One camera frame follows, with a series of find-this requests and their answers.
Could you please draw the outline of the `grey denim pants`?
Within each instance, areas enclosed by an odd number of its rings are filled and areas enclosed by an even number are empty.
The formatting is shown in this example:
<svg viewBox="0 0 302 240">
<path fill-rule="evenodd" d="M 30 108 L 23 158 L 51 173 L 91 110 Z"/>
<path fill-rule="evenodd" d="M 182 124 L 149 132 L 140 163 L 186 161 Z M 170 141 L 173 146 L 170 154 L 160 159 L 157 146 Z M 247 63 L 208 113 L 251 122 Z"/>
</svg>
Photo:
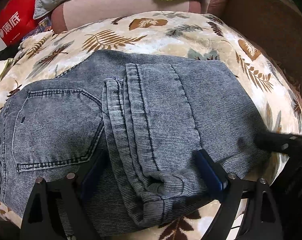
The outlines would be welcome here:
<svg viewBox="0 0 302 240">
<path fill-rule="evenodd" d="M 105 150 L 84 202 L 98 233 L 160 225 L 210 201 L 197 151 L 243 178 L 270 156 L 254 144 L 265 129 L 220 61 L 100 50 L 0 110 L 0 201 L 23 215 L 36 178 L 61 179 Z"/>
</svg>

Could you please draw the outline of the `cream leaf-print blanket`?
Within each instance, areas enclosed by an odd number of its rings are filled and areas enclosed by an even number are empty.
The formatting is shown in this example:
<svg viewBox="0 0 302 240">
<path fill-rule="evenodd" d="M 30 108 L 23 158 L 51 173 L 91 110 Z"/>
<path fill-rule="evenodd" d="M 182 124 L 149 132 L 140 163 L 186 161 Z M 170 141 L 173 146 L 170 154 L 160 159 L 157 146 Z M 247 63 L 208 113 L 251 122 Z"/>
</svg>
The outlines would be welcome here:
<svg viewBox="0 0 302 240">
<path fill-rule="evenodd" d="M 27 84 L 56 77 L 101 49 L 222 61 L 271 131 L 302 133 L 299 87 L 273 59 L 216 16 L 189 12 L 143 12 L 27 38 L 4 59 L 14 63 L 0 82 L 0 109 Z"/>
</svg>

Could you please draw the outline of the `brown cardboard box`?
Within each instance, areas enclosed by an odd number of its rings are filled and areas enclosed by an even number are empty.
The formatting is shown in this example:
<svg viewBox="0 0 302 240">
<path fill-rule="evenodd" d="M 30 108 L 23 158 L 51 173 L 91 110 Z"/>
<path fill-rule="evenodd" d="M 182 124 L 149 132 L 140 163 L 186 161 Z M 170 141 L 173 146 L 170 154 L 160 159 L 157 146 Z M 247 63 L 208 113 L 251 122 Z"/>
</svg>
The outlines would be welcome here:
<svg viewBox="0 0 302 240">
<path fill-rule="evenodd" d="M 228 0 L 222 20 L 281 63 L 302 95 L 302 17 L 280 0 Z"/>
</svg>

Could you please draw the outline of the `red and white bag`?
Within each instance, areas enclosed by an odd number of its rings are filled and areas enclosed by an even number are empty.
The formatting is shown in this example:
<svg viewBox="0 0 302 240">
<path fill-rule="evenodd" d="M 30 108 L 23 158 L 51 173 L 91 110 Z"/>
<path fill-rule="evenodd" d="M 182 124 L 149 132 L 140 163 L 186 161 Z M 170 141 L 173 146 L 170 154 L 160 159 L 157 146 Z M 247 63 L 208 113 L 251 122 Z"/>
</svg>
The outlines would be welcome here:
<svg viewBox="0 0 302 240">
<path fill-rule="evenodd" d="M 10 0 L 0 12 L 0 51 L 19 43 L 34 30 L 35 0 Z"/>
</svg>

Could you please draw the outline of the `pink and maroon bolster pillow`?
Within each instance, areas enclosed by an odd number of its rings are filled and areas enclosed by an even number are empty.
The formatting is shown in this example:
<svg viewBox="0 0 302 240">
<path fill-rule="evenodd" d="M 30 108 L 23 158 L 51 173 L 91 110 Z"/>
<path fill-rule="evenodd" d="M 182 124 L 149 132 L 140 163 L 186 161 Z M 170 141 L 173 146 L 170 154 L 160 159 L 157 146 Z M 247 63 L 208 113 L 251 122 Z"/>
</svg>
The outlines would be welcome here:
<svg viewBox="0 0 302 240">
<path fill-rule="evenodd" d="M 227 0 L 69 0 L 57 6 L 51 21 L 55 33 L 87 23 L 148 11 L 211 13 L 220 17 Z"/>
</svg>

